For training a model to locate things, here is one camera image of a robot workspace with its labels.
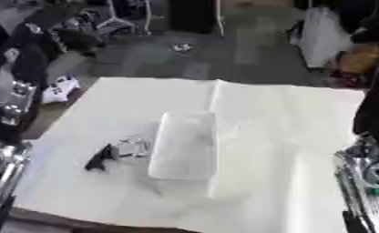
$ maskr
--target white bag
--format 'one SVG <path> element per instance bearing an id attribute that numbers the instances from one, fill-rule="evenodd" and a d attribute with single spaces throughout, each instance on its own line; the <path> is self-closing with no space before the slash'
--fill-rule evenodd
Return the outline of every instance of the white bag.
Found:
<path id="1" fill-rule="evenodd" d="M 315 7 L 306 11 L 299 47 L 309 68 L 324 67 L 351 45 L 350 35 L 343 31 L 338 15 L 329 8 Z"/>

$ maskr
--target white sneaker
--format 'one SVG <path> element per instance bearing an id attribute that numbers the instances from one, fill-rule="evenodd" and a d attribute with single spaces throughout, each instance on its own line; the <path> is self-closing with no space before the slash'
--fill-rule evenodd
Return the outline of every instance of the white sneaker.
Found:
<path id="1" fill-rule="evenodd" d="M 69 94 L 80 88 L 79 81 L 73 76 L 61 76 L 56 82 L 50 85 L 43 93 L 42 103 L 63 103 L 67 102 Z"/>

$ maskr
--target clutter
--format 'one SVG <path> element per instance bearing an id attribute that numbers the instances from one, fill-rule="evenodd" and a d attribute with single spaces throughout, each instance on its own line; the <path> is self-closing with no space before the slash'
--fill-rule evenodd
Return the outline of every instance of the clutter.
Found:
<path id="1" fill-rule="evenodd" d="M 175 44 L 172 49 L 174 49 L 175 52 L 188 52 L 192 49 L 192 45 L 188 43 L 183 44 Z"/>
<path id="2" fill-rule="evenodd" d="M 42 103 L 63 103 L 67 102 L 68 96 L 76 89 L 80 88 L 79 81 L 74 76 L 61 76 L 56 82 L 50 85 L 43 93 Z"/>

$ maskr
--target table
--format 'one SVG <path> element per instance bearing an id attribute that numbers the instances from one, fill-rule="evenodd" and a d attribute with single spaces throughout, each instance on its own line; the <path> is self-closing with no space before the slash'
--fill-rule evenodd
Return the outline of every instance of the table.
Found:
<path id="1" fill-rule="evenodd" d="M 362 98 L 327 88 L 102 78 L 37 140 L 15 207 L 205 233 L 343 233 L 332 154 L 353 142 Z M 147 176 L 147 160 L 83 169 L 108 141 L 154 128 L 164 112 L 199 110 L 217 116 L 218 172 L 206 198 L 164 192 Z"/>

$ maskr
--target green circuit board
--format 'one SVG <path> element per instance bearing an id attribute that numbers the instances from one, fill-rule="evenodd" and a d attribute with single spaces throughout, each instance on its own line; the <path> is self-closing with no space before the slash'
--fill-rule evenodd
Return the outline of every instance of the green circuit board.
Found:
<path id="1" fill-rule="evenodd" d="M 379 188 L 368 187 L 365 189 L 365 193 L 370 196 L 379 196 Z"/>

